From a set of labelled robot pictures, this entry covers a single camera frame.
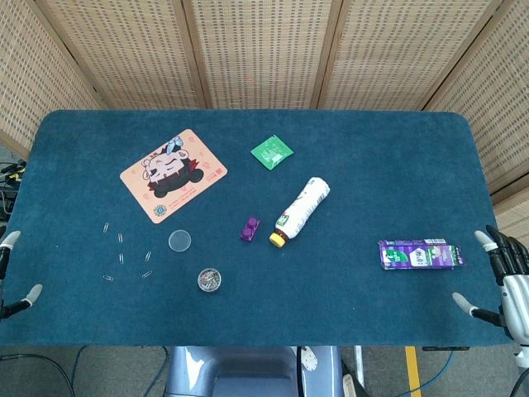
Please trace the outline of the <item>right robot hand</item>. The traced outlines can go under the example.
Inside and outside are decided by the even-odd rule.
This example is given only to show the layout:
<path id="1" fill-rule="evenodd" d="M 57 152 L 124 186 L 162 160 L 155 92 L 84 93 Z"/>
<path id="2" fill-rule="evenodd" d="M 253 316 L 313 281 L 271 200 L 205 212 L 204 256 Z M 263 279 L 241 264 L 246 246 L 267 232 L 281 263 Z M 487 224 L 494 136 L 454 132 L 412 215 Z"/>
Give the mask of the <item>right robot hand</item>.
<path id="1" fill-rule="evenodd" d="M 487 253 L 499 287 L 501 306 L 497 313 L 471 304 L 462 294 L 452 299 L 473 318 L 503 328 L 506 335 L 522 347 L 528 345 L 528 249 L 516 238 L 508 237 L 488 225 L 487 232 L 474 236 Z"/>

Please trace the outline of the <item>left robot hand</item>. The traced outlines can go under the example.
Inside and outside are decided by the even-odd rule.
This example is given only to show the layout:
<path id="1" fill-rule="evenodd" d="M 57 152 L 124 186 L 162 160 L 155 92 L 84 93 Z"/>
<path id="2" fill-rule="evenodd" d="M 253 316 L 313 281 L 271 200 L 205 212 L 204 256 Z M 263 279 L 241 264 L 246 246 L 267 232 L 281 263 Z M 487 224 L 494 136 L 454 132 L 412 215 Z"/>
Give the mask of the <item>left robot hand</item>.
<path id="1" fill-rule="evenodd" d="M 6 236 L 6 238 L 1 242 L 1 294 L 3 294 L 3 284 L 7 275 L 7 268 L 11 251 L 17 243 L 17 240 L 20 235 L 20 231 L 10 232 Z M 3 298 L 1 298 L 1 320 L 10 318 L 11 316 L 17 313 L 20 313 L 21 311 L 27 310 L 32 307 L 33 304 L 40 297 L 42 290 L 43 285 L 34 285 L 25 298 L 17 301 L 14 304 L 9 305 L 5 305 Z"/>

